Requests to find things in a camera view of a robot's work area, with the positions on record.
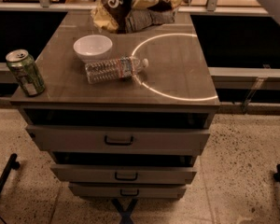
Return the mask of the brown chip bag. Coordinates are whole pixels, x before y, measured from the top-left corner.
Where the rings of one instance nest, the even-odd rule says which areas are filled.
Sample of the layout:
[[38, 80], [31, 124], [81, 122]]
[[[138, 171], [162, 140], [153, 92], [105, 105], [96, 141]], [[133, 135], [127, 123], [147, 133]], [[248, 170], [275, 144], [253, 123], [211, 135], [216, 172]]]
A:
[[185, 0], [98, 0], [91, 12], [96, 27], [128, 34], [150, 26], [173, 23], [175, 10]]

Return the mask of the white bowl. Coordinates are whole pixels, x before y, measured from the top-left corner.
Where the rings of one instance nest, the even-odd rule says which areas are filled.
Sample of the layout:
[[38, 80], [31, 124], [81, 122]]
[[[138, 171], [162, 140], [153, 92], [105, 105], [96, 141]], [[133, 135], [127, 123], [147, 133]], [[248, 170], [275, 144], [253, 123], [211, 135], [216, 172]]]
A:
[[112, 48], [113, 42], [104, 35], [86, 35], [73, 45], [74, 52], [84, 63], [107, 59]]

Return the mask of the clear plastic water bottle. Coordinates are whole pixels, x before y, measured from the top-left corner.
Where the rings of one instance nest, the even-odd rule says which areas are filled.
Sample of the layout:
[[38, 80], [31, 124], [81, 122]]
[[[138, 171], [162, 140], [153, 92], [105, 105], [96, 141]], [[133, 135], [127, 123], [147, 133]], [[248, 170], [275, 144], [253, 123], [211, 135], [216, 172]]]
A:
[[134, 77], [149, 66], [148, 59], [140, 60], [134, 56], [103, 60], [85, 65], [90, 84]]

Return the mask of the grey drawer cabinet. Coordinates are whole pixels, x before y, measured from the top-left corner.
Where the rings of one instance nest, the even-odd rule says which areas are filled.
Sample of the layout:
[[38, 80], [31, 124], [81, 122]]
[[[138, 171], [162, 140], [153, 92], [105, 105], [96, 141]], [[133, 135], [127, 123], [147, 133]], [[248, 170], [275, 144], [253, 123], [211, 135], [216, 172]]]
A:
[[[149, 61], [137, 77], [124, 81], [89, 84], [73, 45], [94, 31], [87, 13], [74, 11], [65, 16], [36, 60], [45, 91], [28, 97], [16, 90], [11, 98], [27, 126], [209, 131], [219, 100], [188, 14], [180, 13], [175, 23], [140, 33], [110, 35], [113, 57], [134, 55]], [[202, 154], [46, 152], [53, 164], [191, 168]]]

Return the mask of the green soda can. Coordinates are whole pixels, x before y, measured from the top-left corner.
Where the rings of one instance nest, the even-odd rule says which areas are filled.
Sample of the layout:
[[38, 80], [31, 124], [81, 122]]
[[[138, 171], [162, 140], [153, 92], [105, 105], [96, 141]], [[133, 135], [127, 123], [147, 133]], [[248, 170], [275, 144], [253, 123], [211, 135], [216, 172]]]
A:
[[37, 96], [45, 90], [44, 80], [35, 59], [25, 49], [13, 50], [6, 56], [7, 67], [26, 96]]

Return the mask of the top grey drawer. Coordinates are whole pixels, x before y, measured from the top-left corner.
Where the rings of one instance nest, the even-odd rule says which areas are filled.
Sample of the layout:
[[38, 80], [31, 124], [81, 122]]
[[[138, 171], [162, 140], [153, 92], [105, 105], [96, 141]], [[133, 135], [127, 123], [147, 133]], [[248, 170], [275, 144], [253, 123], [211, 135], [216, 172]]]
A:
[[210, 132], [194, 129], [142, 129], [28, 125], [40, 150], [115, 154], [200, 155]]

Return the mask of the grey drawer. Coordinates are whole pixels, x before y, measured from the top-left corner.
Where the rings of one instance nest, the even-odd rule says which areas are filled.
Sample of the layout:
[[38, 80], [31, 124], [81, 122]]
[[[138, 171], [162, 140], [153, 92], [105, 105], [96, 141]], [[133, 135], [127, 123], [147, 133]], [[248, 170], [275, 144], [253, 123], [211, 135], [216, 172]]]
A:
[[185, 185], [148, 185], [148, 184], [91, 184], [70, 183], [70, 190], [79, 197], [112, 198], [162, 198], [180, 199], [186, 192]]
[[200, 155], [210, 132], [194, 129], [142, 129], [28, 125], [40, 150], [115, 154]]
[[197, 173], [191, 167], [52, 164], [50, 169], [61, 181], [110, 184], [190, 184]]

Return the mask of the middle grey drawer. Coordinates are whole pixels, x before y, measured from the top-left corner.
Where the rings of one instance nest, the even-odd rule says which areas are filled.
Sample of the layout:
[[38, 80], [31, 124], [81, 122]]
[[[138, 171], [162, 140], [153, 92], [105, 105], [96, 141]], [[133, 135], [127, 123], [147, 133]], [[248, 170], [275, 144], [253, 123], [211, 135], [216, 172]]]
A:
[[50, 169], [61, 181], [110, 184], [190, 184], [197, 173], [191, 167], [52, 164]]

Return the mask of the bottom grey drawer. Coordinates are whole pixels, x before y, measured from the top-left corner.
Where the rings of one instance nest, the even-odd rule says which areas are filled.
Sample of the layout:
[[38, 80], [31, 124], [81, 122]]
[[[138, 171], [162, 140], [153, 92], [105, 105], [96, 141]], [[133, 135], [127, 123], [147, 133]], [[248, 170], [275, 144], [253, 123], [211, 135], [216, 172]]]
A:
[[185, 185], [148, 185], [148, 184], [91, 184], [70, 183], [70, 190], [79, 197], [112, 198], [162, 198], [180, 199], [186, 192]]

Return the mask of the black left base leg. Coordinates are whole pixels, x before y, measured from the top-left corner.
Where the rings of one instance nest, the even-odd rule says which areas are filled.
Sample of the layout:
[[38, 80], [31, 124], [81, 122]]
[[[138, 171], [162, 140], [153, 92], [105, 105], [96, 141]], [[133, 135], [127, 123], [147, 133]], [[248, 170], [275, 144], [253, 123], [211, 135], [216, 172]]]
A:
[[10, 155], [10, 157], [7, 161], [7, 164], [0, 176], [0, 194], [1, 194], [1, 191], [4, 187], [4, 185], [7, 182], [7, 178], [9, 176], [10, 172], [12, 170], [18, 170], [21, 166], [20, 163], [17, 161], [17, 157], [18, 157], [18, 155], [16, 153], [13, 153]]

